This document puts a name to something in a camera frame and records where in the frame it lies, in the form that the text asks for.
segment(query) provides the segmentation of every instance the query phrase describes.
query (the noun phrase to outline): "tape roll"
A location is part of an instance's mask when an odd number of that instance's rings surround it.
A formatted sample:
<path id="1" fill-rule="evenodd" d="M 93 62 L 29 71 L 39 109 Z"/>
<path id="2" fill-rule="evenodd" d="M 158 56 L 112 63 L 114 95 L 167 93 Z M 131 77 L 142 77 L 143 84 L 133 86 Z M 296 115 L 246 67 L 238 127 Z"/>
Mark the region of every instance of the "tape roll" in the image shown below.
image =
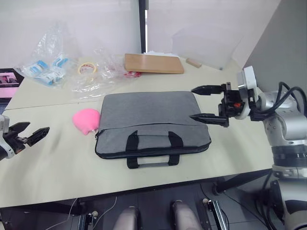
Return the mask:
<path id="1" fill-rule="evenodd" d="M 79 74 L 95 73 L 96 71 L 97 71 L 97 67 L 92 62 L 84 62 L 78 68 L 78 73 Z"/>

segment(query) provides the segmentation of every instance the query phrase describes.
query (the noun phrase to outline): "white wall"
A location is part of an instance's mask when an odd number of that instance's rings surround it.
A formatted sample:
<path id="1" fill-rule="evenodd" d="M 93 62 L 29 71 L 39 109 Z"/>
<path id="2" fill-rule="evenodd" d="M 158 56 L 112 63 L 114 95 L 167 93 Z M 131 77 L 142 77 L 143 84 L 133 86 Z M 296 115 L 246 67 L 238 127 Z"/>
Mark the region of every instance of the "white wall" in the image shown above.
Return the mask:
<path id="1" fill-rule="evenodd" d="M 138 0 L 2 0 L 0 68 L 29 56 L 55 20 L 84 53 L 99 44 L 115 54 L 141 52 Z"/>
<path id="2" fill-rule="evenodd" d="M 282 0 L 246 66 L 252 65 L 257 85 L 265 92 L 284 81 L 307 93 L 307 1 Z M 302 104 L 301 96 L 296 96 Z"/>
<path id="3" fill-rule="evenodd" d="M 240 32 L 232 58 L 243 67 L 280 0 L 149 0 L 148 50 L 172 51 L 172 36 L 193 25 L 212 24 Z"/>

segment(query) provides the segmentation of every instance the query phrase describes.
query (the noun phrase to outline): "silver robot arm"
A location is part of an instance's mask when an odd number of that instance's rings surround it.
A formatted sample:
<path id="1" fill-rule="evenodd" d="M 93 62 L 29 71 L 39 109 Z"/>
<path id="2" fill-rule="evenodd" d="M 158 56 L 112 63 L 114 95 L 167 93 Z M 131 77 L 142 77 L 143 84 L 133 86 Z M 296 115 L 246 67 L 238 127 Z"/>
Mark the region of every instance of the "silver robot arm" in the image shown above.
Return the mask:
<path id="1" fill-rule="evenodd" d="M 0 161 L 10 159 L 25 149 L 25 144 L 32 146 L 43 139 L 49 132 L 49 127 L 40 128 L 28 138 L 19 137 L 30 122 L 19 122 L 9 126 L 10 119 L 0 115 Z"/>
<path id="2" fill-rule="evenodd" d="M 272 148 L 273 174 L 279 178 L 271 182 L 272 205 L 283 211 L 286 230 L 307 230 L 307 111 L 306 96 L 299 87 L 282 92 L 258 95 L 252 66 L 238 74 L 239 90 L 232 90 L 230 83 L 221 86 L 200 86 L 192 92 L 200 95 L 224 93 L 219 104 L 219 115 L 191 115 L 194 120 L 229 126 L 229 118 L 262 121 Z M 299 111 L 293 91 L 302 94 L 304 108 Z"/>

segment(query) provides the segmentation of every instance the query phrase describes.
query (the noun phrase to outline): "wooden block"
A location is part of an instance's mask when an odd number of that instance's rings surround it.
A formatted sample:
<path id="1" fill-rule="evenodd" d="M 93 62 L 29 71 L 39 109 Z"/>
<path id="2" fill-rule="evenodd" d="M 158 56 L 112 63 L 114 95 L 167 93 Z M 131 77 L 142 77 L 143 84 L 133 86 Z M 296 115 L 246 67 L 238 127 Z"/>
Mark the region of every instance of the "wooden block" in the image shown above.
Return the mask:
<path id="1" fill-rule="evenodd" d="M 180 59 L 177 57 L 145 54 L 125 54 L 125 69 L 149 73 L 184 73 Z"/>
<path id="2" fill-rule="evenodd" d="M 186 62 L 196 68 L 200 68 L 202 66 L 202 64 L 198 63 L 197 61 L 191 59 L 191 58 L 187 58 Z"/>

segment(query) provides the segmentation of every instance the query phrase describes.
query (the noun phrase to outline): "table leg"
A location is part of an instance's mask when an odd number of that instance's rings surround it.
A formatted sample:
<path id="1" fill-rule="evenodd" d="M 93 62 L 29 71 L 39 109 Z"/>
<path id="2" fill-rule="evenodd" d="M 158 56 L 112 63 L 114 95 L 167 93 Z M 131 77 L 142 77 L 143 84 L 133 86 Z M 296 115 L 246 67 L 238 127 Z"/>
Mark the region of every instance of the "table leg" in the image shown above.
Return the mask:
<path id="1" fill-rule="evenodd" d="M 225 192 L 227 189 L 238 187 L 240 185 L 246 184 L 247 182 L 251 182 L 256 180 L 260 177 L 263 177 L 269 173 L 271 169 L 264 169 L 255 172 L 246 172 L 241 173 L 227 181 L 218 183 L 217 185 L 213 186 L 213 193 L 215 195 L 219 195 L 220 193 Z"/>

